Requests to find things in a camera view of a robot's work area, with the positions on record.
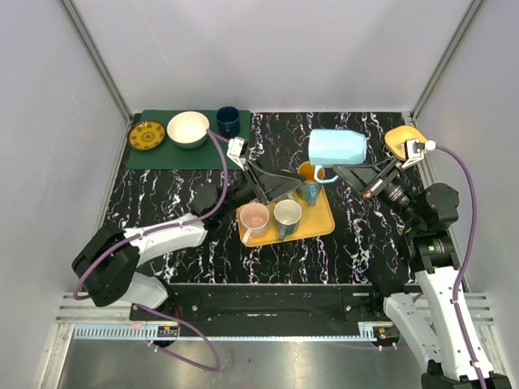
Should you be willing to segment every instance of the cup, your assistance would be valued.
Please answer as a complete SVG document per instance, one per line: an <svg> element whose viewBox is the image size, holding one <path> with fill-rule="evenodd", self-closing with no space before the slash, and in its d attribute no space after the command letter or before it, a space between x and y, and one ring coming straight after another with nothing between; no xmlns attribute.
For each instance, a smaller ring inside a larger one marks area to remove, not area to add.
<svg viewBox="0 0 519 389"><path fill-rule="evenodd" d="M301 199L306 200L310 207L317 204L317 197L323 187L314 179L315 167L310 162L303 162L298 167L298 173L306 178L306 181L298 188L298 195ZM319 179L324 179L324 170L319 171Z"/></svg>
<svg viewBox="0 0 519 389"><path fill-rule="evenodd" d="M284 241L287 235L295 233L301 221L302 209L293 200L282 200L274 208L274 217L279 228L279 240Z"/></svg>
<svg viewBox="0 0 519 389"><path fill-rule="evenodd" d="M234 107L223 107L217 111L217 125L221 136L234 138L240 133L240 112Z"/></svg>
<svg viewBox="0 0 519 389"><path fill-rule="evenodd" d="M268 231L270 214L267 207L259 203L250 203L240 212L240 222L245 229L242 243L247 245L253 237L262 237Z"/></svg>
<svg viewBox="0 0 519 389"><path fill-rule="evenodd" d="M335 165L361 165L366 159L366 136L352 130L313 130L310 133L308 156L315 166L314 179L321 184L329 184L339 176L322 180L322 168Z"/></svg>

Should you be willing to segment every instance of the yellow plate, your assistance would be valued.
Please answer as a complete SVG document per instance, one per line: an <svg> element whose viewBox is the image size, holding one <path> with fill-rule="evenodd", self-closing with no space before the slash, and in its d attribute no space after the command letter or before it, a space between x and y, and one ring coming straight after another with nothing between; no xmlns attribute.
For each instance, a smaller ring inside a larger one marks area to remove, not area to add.
<svg viewBox="0 0 519 389"><path fill-rule="evenodd" d="M280 241L279 230L276 227L276 219L274 218L274 207L277 203L270 203L267 206L270 213L267 233L262 237L252 238L247 247L297 241L298 239L304 239L306 237L318 237L322 235L328 235L329 233L333 232L335 229L335 221L333 220L332 209L330 209L330 203L328 202L324 188L321 189L314 207L310 207L308 202L301 199L298 194L294 194L294 199L302 208L301 222L299 223L298 230L291 235L287 235L284 241ZM237 210L240 240L243 239L243 234L245 233L245 229L240 223L240 212L242 211L243 207L240 207Z"/></svg>
<svg viewBox="0 0 519 389"><path fill-rule="evenodd" d="M140 152L152 150L164 142L164 139L164 126L151 120L137 123L128 133L128 144Z"/></svg>
<svg viewBox="0 0 519 389"><path fill-rule="evenodd" d="M409 139L418 139L422 143L427 141L420 131L411 126L397 127L390 130L384 137L389 150L391 150L399 160L405 160L404 143Z"/></svg>

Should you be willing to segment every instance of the black marble tabletop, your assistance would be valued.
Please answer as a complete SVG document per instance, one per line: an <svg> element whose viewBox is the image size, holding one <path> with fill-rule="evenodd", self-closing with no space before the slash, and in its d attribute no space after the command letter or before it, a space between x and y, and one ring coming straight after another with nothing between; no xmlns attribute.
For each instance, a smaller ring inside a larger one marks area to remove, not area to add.
<svg viewBox="0 0 519 389"><path fill-rule="evenodd" d="M375 162L390 155L384 134L403 124L400 113L253 113L251 158L264 167L297 171L308 159L310 131L337 128L365 134L367 159ZM129 170L129 151L123 154L105 222L130 228L173 220L189 212L200 183L222 183L221 171ZM418 170L406 173L411 189L421 188ZM229 171L229 178L237 174ZM397 252L405 227L400 217L378 200L361 201L341 182L325 190L336 225L329 235L247 248L239 240L236 218L230 217L202 246L168 253L141 271L171 283L348 284L367 282L371 266L384 277L411 280Z"/></svg>

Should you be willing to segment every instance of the green placemat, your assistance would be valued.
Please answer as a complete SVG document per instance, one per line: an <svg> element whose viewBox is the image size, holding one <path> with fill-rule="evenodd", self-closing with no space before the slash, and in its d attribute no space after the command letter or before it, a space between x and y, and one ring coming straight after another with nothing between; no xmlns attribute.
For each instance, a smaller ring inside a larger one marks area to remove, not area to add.
<svg viewBox="0 0 519 389"><path fill-rule="evenodd" d="M167 129L169 121L178 113L185 111L160 111L156 109L148 109L142 112L140 121L154 120L161 123ZM209 119L209 129L216 134L220 134L217 126L217 111L196 111L203 113ZM240 134L239 136L249 140L251 133L251 111L240 111ZM224 154L226 147L220 143ZM229 169L239 169L239 167L227 158L227 167ZM162 169L162 170L210 170L222 169L220 156L217 148L211 139L207 139L205 143L193 150L186 150L178 147L166 135L165 141L157 148L146 152L137 150L130 151L130 157L127 161L129 169Z"/></svg>

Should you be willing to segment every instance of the bowl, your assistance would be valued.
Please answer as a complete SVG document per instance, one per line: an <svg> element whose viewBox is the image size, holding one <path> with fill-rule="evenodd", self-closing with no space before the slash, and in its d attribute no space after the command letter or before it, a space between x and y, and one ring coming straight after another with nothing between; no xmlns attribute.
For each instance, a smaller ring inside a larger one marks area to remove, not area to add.
<svg viewBox="0 0 519 389"><path fill-rule="evenodd" d="M186 111L168 123L168 136L181 148L200 147L208 138L209 119L199 112Z"/></svg>

